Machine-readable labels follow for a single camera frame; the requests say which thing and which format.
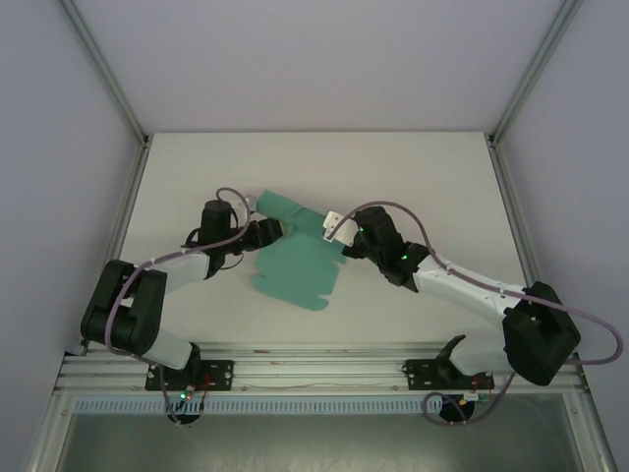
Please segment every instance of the green cloth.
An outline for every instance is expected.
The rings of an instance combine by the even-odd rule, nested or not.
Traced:
[[[261,275],[254,287],[271,297],[308,310],[323,310],[334,289],[339,266],[344,264],[343,245],[323,241],[324,217],[286,197],[264,191],[257,212],[282,221],[287,234],[259,251],[256,268]]]

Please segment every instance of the glass panel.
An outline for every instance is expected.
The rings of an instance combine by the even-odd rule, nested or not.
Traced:
[[[508,395],[464,428],[408,414],[205,415],[190,428],[77,414],[58,470],[574,472],[575,450],[560,395]]]

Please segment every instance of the white wall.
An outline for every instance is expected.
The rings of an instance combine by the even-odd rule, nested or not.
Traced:
[[[561,0],[77,0],[148,132],[491,131]]]
[[[508,133],[504,148],[541,263],[566,303],[629,338],[629,2],[585,2]],[[609,354],[602,329],[579,324],[583,357]],[[620,470],[629,355],[587,369]]]
[[[136,148],[57,2],[1,2],[2,470],[26,466]]]

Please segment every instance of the white table surface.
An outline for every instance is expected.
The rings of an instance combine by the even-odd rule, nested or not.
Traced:
[[[268,189],[321,213],[398,202],[417,213],[448,259],[523,283],[481,133],[157,134],[122,259],[176,250],[221,186],[255,195]],[[410,218],[389,213],[405,239],[422,242]],[[448,302],[389,284],[366,261],[348,260],[329,306],[311,312],[253,289],[255,259],[247,253],[236,269],[168,295],[162,327],[198,342],[290,344],[444,341],[495,331]]]

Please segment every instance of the metal corner post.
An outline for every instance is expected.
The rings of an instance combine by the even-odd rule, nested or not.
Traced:
[[[543,37],[542,44],[533,55],[529,62],[524,75],[518,83],[511,100],[505,108],[500,121],[493,133],[491,133],[491,143],[497,146],[506,135],[507,131],[520,113],[527,98],[531,94],[533,87],[542,75],[543,69],[550,60],[552,53],[555,51],[563,35],[574,20],[579,8],[583,4],[583,0],[564,0],[561,8],[557,12],[550,28]]]
[[[127,120],[127,124],[129,125],[130,130],[140,143],[141,147],[146,146],[146,133],[144,132],[140,122],[138,121],[138,117],[134,112],[129,100],[125,96],[120,84],[118,83],[116,77],[111,71],[105,57],[102,52],[100,52],[100,48],[96,41],[94,40],[93,35],[89,31],[87,27],[86,21],[84,20],[81,12],[77,8],[74,0],[59,0],[59,3],[68,18],[68,21],[72,25],[73,29],[79,36],[81,43],[86,49],[87,55],[93,61],[94,66],[101,79],[107,86],[112,99],[116,102],[120,110],[122,111],[125,119]]]

